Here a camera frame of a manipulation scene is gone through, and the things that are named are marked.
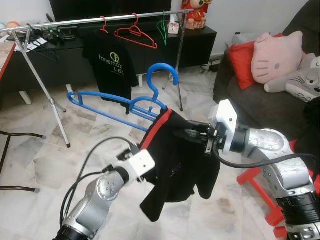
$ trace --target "pink hello kitty pillow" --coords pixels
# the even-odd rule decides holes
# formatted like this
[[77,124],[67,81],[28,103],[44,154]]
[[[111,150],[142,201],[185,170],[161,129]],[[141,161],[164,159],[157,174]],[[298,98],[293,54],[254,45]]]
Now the pink hello kitty pillow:
[[302,35],[301,31],[283,37],[262,34],[254,44],[251,62],[253,79],[266,84],[296,71],[302,60]]

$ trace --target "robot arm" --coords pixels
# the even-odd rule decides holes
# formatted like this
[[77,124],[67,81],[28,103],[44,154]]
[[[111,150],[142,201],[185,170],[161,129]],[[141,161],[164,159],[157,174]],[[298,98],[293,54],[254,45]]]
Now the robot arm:
[[[209,136],[210,145],[207,146],[207,151],[211,148],[212,142],[218,140],[223,154],[237,152],[255,162],[270,161],[293,154],[287,138],[276,130],[236,129],[234,120],[237,119],[237,115],[228,100],[221,101],[212,109],[209,119],[215,130],[213,136]],[[220,159],[218,150],[214,154]],[[261,171],[272,195],[282,208],[285,228],[290,239],[319,240],[319,197],[302,159],[292,158],[265,165],[261,167]]]
[[92,181],[84,198],[63,221],[55,240],[93,239],[103,226],[113,201],[124,185],[155,167],[147,150],[142,150],[124,162],[118,162],[112,171]]
[[[298,157],[290,158],[292,151],[286,137],[272,129],[237,128],[237,114],[228,100],[221,101],[210,112],[212,125],[192,123],[201,129],[186,131],[191,138],[200,136],[207,146],[205,154],[215,156],[223,164],[233,168],[249,168],[223,160],[223,154],[241,153],[262,166],[262,173],[276,198],[285,218],[285,227],[291,240],[320,240],[320,206],[315,186],[305,163]],[[288,156],[287,160],[276,161]],[[63,221],[55,240],[93,239],[102,227],[112,202],[120,189],[154,168],[155,162],[146,150],[126,161],[119,162],[105,175],[91,182],[84,198]]]

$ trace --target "wooden table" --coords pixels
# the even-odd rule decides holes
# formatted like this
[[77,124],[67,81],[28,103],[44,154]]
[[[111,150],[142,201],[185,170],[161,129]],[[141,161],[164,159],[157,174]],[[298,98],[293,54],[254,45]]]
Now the wooden table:
[[0,43],[0,81],[3,74],[5,73],[12,54],[15,51],[15,46],[16,44],[14,41]]

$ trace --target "red plastic stool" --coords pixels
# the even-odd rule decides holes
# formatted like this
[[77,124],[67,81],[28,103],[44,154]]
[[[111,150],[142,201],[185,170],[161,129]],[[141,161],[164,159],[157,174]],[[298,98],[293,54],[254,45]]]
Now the red plastic stool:
[[[291,141],[290,142],[290,147],[291,149],[294,149],[294,146],[296,144],[297,140]],[[260,167],[257,168],[251,168],[245,171],[243,174],[238,176],[236,178],[236,181],[240,184],[243,185],[246,182],[249,182],[252,184],[252,186],[255,188],[255,190],[260,194],[260,196],[264,199],[266,204],[269,206],[271,209],[271,212],[269,213],[268,216],[266,216],[265,220],[270,226],[277,226],[279,223],[281,223],[283,220],[285,220],[281,208],[277,205],[274,204],[272,199],[267,195],[265,190],[257,183],[257,181],[254,179],[256,176],[261,174],[261,169]],[[309,174],[312,177],[314,175],[314,172],[312,170],[309,170]],[[316,181],[314,183],[316,192],[320,194],[320,175],[317,176]],[[287,237],[287,230],[284,226],[280,227],[275,227],[274,228],[274,235],[276,238],[286,238]]]

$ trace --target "metal rail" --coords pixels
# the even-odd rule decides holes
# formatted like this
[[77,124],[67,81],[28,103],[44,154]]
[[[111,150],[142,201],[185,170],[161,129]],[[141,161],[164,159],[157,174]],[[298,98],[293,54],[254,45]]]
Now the metal rail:
[[[179,10],[179,11],[165,11],[165,12],[153,12],[153,13],[142,13],[137,14],[138,18],[149,18],[149,17],[157,17],[163,15],[176,15],[176,14],[188,14],[193,12],[193,9],[186,9],[186,10]],[[127,20],[127,19],[135,19],[136,16],[134,15],[123,15],[123,16],[108,16],[105,19],[107,21],[118,21],[118,20]],[[104,22],[105,20],[102,18],[88,18],[88,19],[80,19],[80,20],[72,20],[72,21],[57,21],[57,22],[50,22],[50,23],[43,23],[43,24],[35,24],[32,25],[34,29],[40,28],[48,28],[48,27],[61,27],[61,26],[68,26],[68,25],[80,25],[80,24],[92,24],[98,22]],[[18,26],[12,27],[7,29],[0,29],[0,33],[4,32],[12,32],[12,31],[25,31],[28,30],[28,26]]]

